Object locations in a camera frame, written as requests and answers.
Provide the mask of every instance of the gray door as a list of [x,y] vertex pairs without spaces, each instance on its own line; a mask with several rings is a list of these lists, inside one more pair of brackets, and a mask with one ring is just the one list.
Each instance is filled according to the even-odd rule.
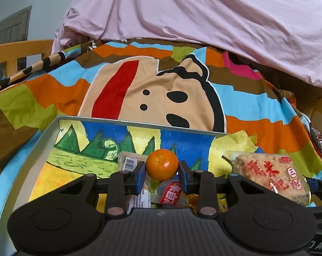
[[[0,21],[0,44],[27,40],[31,7],[24,8]],[[5,63],[0,63],[0,80]],[[18,70],[26,68],[26,58],[18,59]]]

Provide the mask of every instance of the snack package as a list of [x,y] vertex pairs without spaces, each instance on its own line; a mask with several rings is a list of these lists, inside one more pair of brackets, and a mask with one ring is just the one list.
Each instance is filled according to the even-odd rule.
[[227,151],[224,156],[238,173],[302,206],[310,203],[311,193],[305,178],[295,168],[290,157]]
[[[146,161],[148,156],[132,152],[121,151],[118,154],[118,166],[120,170],[134,171],[140,161]],[[143,189],[139,195],[126,197],[126,211],[129,214],[133,208],[150,208],[150,177],[146,174]]]
[[151,197],[152,203],[176,206],[176,208],[187,207],[188,201],[182,192],[180,181],[166,180],[161,182]]

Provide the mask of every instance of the metal tray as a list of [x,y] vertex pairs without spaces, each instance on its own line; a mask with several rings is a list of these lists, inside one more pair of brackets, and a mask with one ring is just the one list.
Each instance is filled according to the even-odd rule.
[[85,121],[85,122],[99,122],[99,123],[110,123],[115,125],[123,125],[130,127],[139,128],[151,128],[160,129],[166,131],[177,131],[183,133],[195,133],[210,135],[214,137],[222,137],[227,134],[216,133],[202,130],[177,128],[163,125],[153,125],[138,122],[128,122],[119,120],[109,120],[100,118],[89,118],[89,117],[74,117],[74,116],[58,116],[44,131],[41,135],[31,153],[28,155],[25,163],[20,169],[17,177],[10,189],[7,196],[5,205],[2,209],[0,215],[0,256],[12,256],[16,253],[16,250],[10,240],[7,233],[7,221],[10,214],[19,208],[20,206],[28,203],[31,193],[33,191],[34,185],[39,177],[40,171],[42,170],[50,152],[52,151],[58,133],[60,131],[59,121],[60,120],[75,120],[75,121]]

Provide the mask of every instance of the green mountain drawing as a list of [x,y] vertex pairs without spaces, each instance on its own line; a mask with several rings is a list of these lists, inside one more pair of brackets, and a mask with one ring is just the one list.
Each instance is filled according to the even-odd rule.
[[142,154],[149,156],[150,153],[152,153],[153,151],[155,151],[155,137],[154,136],[150,139],[150,141],[148,141],[148,144],[145,147]]
[[105,138],[102,130],[100,130],[80,154],[96,159],[113,160],[119,150],[116,141],[112,138]]
[[[77,134],[72,125],[70,126],[66,134],[63,135],[60,141],[55,144],[55,148],[65,152],[78,154],[80,156],[98,160],[107,160],[115,163],[117,162],[114,160],[114,158],[121,151],[136,153],[135,145],[133,143],[133,139],[130,132],[128,132],[128,134],[125,136],[121,143],[117,143],[112,138],[104,137],[102,130],[98,131],[94,139],[90,141],[89,144],[82,151],[80,151]],[[149,140],[147,146],[143,151],[143,155],[148,156],[153,151],[155,151],[155,137],[152,137]],[[176,156],[178,156],[176,150],[176,143],[172,145],[170,151],[172,151]],[[194,165],[192,165],[191,170],[194,171],[200,169],[201,163],[202,157],[196,160]]]
[[135,146],[133,143],[133,138],[130,132],[128,132],[124,140],[121,142],[120,146],[121,146],[121,151],[136,153]]
[[196,160],[196,162],[194,163],[194,165],[192,165],[191,170],[198,170],[201,167],[201,162],[202,162],[202,157],[200,157],[198,160]]
[[55,147],[74,154],[78,154],[80,152],[77,134],[72,125]]
[[178,156],[178,154],[176,152],[176,142],[174,142],[174,144],[172,145],[170,151],[173,152],[176,156]]

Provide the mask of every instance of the mandarin orange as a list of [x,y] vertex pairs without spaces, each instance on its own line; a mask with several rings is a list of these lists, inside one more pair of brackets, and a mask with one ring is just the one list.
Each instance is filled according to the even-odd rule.
[[172,179],[179,168],[176,155],[167,149],[158,149],[150,153],[146,160],[148,175],[157,181]]

